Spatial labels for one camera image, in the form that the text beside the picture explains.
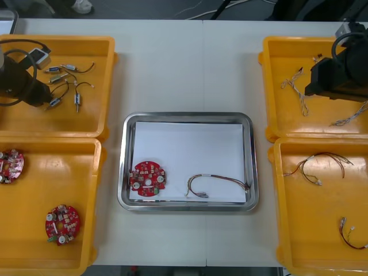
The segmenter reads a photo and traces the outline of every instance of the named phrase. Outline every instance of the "floor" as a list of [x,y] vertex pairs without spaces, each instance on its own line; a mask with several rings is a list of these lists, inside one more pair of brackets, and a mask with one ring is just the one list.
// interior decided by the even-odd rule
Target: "floor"
[[[21,17],[52,18],[50,11],[39,4],[41,0],[4,0],[8,6],[20,11]],[[88,15],[72,14],[75,18],[89,19],[157,19],[184,20],[200,14],[216,10],[223,0],[90,0],[94,12]],[[277,0],[247,0],[243,3],[232,1],[231,7],[224,10],[218,20],[265,20],[274,8]],[[322,0],[309,0],[297,17],[302,20],[304,15]],[[366,0],[355,0],[351,9],[342,18],[361,7]],[[206,14],[196,19],[207,20]],[[358,17],[360,21],[368,21],[368,8]]]
[[[135,276],[128,266],[91,266],[83,276]],[[138,267],[139,276],[281,276],[275,267]]]

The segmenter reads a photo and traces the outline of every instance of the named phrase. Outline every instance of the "stainless steel tray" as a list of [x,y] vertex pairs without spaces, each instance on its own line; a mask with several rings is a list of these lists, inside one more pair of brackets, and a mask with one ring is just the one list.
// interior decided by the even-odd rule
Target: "stainless steel tray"
[[[244,179],[251,186],[245,203],[234,202],[185,202],[129,199],[129,171],[132,168],[136,122],[174,122],[197,124],[242,124],[244,149]],[[124,122],[117,197],[126,210],[135,211],[249,211],[258,203],[258,180],[251,119],[243,113],[222,112],[149,112],[133,113]]]

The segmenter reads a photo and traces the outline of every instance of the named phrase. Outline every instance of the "white cable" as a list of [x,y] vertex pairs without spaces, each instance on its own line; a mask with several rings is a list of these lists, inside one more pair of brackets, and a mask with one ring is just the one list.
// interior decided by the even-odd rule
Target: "white cable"
[[[235,3],[233,3],[233,4],[227,5],[225,9],[228,9],[228,8],[230,8],[230,7],[233,7],[233,6],[235,6],[235,5],[238,5],[238,4],[241,4],[241,3],[245,3],[245,2],[248,2],[248,1],[250,1],[250,0],[239,0],[239,1],[236,1],[236,2],[235,2]],[[215,13],[216,11],[217,11],[217,10],[207,11],[207,12],[202,13],[202,14],[199,14],[199,15],[197,15],[197,16],[193,16],[193,17],[187,18],[187,19],[185,19],[185,20],[192,20],[192,19],[196,19],[196,18],[198,18],[198,17],[205,16],[206,14]]]
[[170,17],[170,18],[174,18],[174,17],[176,17],[176,16],[178,16],[179,14],[181,14],[181,13],[183,13],[183,12],[186,12],[187,10],[193,10],[193,9],[195,9],[196,7],[198,7],[200,4],[202,4],[202,2],[203,2],[203,0],[200,0],[195,6],[193,6],[193,7],[188,7],[188,8],[186,8],[186,9],[183,9],[183,10],[181,10],[181,11],[179,11],[178,13],[175,13],[172,17]]

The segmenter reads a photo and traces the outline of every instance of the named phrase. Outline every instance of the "white paper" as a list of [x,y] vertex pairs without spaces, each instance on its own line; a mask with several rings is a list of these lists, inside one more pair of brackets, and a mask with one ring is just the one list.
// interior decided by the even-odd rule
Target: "white paper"
[[196,174],[216,174],[244,183],[243,126],[241,124],[175,124],[137,122],[133,167],[143,161],[158,163],[166,173],[165,189],[153,197],[130,192],[134,200],[245,202],[244,189],[234,182],[199,177],[186,197],[187,181]]

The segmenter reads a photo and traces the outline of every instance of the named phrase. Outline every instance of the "capacitor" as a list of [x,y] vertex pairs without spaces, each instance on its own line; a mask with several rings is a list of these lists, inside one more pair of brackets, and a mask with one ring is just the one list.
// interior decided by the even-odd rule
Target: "capacitor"
[[56,214],[47,214],[46,216],[46,220],[47,221],[53,221],[53,220],[56,220]]

